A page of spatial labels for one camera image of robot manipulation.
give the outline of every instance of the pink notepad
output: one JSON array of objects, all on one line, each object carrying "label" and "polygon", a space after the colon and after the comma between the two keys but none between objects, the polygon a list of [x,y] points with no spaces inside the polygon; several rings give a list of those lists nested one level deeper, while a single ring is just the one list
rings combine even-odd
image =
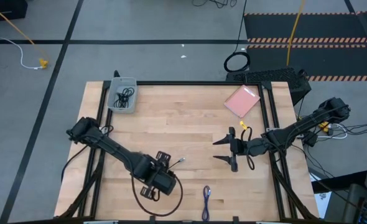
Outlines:
[{"label": "pink notepad", "polygon": [[225,101],[224,105],[235,115],[243,118],[258,100],[259,96],[255,95],[245,85],[242,85]]}]

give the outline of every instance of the white cable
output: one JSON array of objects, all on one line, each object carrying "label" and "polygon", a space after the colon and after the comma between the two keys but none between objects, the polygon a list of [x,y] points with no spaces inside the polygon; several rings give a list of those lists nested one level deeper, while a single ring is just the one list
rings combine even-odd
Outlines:
[{"label": "white cable", "polygon": [[348,134],[346,133],[346,129],[344,128],[344,126],[340,125],[340,124],[335,124],[338,128],[341,128],[344,133],[345,136],[343,137],[333,137],[333,136],[318,136],[318,138],[332,138],[332,139],[345,139],[346,137],[348,137]]},{"label": "white cable", "polygon": [[14,43],[13,41],[11,41],[11,40],[8,40],[7,38],[0,37],[0,39],[8,41],[9,43],[11,43],[11,44],[15,45],[16,47],[18,47],[18,48],[19,48],[19,50],[21,50],[21,65],[22,65],[23,67],[28,68],[28,69],[34,69],[34,70],[42,69],[42,67],[28,67],[28,66],[24,65],[24,64],[23,64],[23,50],[22,50],[22,47],[21,47],[21,46],[19,46],[19,45],[17,45],[17,44],[15,44],[15,43]]}]

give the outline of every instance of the yellow cable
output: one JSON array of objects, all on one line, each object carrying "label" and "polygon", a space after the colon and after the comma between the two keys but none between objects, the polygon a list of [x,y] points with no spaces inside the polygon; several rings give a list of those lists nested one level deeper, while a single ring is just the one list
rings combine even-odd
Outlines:
[{"label": "yellow cable", "polygon": [[24,38],[26,38],[37,50],[40,51],[40,53],[46,59],[46,61],[40,59],[40,64],[41,64],[41,66],[46,67],[47,64],[48,64],[48,62],[49,62],[48,55],[40,47],[38,47],[32,40],[30,40],[30,38],[28,36],[26,36],[19,28],[17,28],[11,21],[9,21],[9,19],[7,17],[5,17],[1,12],[0,12],[0,16],[2,18],[4,18],[5,21],[7,21],[9,23],[9,25],[11,25],[13,28],[15,28],[16,31],[18,31],[19,33],[21,33],[24,36]]},{"label": "yellow cable", "polygon": [[300,19],[300,15],[301,15],[301,12],[302,12],[302,10],[304,8],[304,5],[305,5],[305,0],[301,0],[300,10],[298,11],[297,18],[295,19],[294,27],[293,27],[293,30],[291,31],[291,36],[290,36],[290,39],[289,39],[289,49],[287,50],[286,66],[289,66],[291,43],[293,41],[293,36],[294,36],[294,33],[295,33],[295,28],[297,28],[297,23],[298,23],[298,20]]}]

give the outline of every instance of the blue cable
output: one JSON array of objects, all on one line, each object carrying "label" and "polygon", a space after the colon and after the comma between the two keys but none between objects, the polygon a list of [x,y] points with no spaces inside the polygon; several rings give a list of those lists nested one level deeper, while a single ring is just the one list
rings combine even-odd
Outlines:
[{"label": "blue cable", "polygon": [[208,199],[211,195],[211,189],[209,186],[205,186],[203,189],[203,196],[204,196],[204,209],[202,214],[203,222],[207,222],[210,220],[210,213],[208,212]]}]

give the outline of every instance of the yellow tape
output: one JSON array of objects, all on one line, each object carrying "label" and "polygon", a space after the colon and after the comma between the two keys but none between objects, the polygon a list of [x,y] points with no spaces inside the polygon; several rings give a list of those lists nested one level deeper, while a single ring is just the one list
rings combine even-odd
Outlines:
[{"label": "yellow tape", "polygon": [[244,130],[247,130],[247,125],[245,125],[243,121],[240,121],[240,126],[241,126]]}]

